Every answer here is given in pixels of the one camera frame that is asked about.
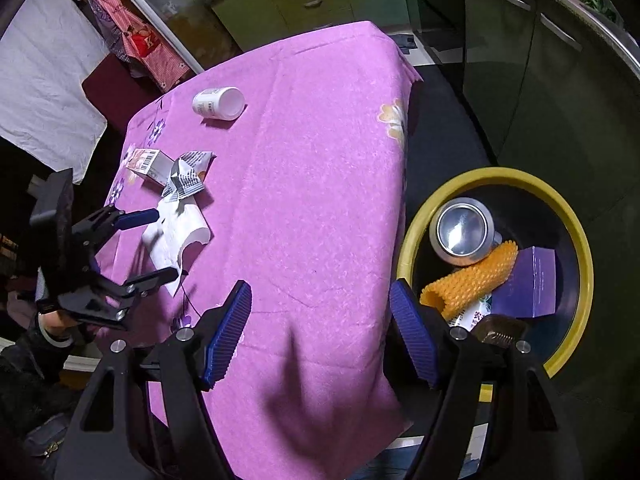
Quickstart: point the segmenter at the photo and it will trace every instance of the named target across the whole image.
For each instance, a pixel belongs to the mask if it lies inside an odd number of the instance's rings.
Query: purple flower print
[[[183,314],[182,316],[174,317],[171,320],[171,333],[176,333],[181,328],[190,328],[191,327],[191,316],[186,316]]]
[[[116,205],[116,201],[120,198],[120,194],[122,193],[122,188],[124,188],[124,177],[118,179],[111,188],[109,200],[107,201],[108,205]]]
[[[129,147],[127,148],[127,151],[122,156],[122,160],[120,161],[120,167],[118,168],[118,170],[121,170],[127,165],[127,162],[129,161],[129,159],[131,158],[131,155],[133,155],[133,152],[135,151],[136,151],[136,145],[130,144]]]
[[[160,137],[160,134],[162,133],[163,129],[164,129],[164,119],[160,119],[154,126],[154,129],[151,130],[151,133],[149,134],[149,138],[146,140],[146,145],[151,146],[155,144],[156,140],[158,140],[158,137]]]

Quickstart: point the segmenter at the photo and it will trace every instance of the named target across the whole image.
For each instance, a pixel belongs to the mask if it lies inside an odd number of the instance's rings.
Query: table
[[[204,395],[244,480],[343,479],[403,430],[382,352],[404,232],[404,110],[418,79],[373,24],[352,23],[233,58],[129,123],[123,158],[143,146],[171,158],[216,154],[196,196],[212,239],[189,247],[184,290],[146,298],[131,332],[103,329],[98,345],[163,340],[246,280],[251,316],[226,378]],[[217,86],[244,93],[235,122],[191,110],[197,92]],[[131,177],[118,172],[116,206],[155,207],[160,189]],[[117,234],[98,254],[107,277],[152,270],[143,229]],[[150,396],[162,418],[159,386]]]

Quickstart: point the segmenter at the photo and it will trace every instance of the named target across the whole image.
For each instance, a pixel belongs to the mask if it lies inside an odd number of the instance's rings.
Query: person's hand
[[[72,319],[62,310],[56,310],[49,312],[48,314],[38,314],[40,316],[40,323],[47,333],[53,337],[64,336],[66,329],[71,326],[76,326],[78,322]]]

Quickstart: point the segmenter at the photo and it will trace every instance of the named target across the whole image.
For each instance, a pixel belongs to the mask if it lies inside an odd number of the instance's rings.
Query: white tissue
[[[182,252],[194,242],[207,244],[211,231],[202,216],[193,196],[179,202],[158,202],[160,218],[149,224],[142,234],[142,242],[151,256],[156,269],[173,267],[178,271],[178,279],[165,285],[175,296],[182,277]]]

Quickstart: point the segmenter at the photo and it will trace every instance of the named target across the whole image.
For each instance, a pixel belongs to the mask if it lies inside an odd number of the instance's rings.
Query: yellow flower print
[[[404,148],[404,110],[402,110],[402,101],[394,99],[390,105],[382,105],[380,107],[380,115],[378,120],[386,123],[386,134],[398,141],[401,148]]]

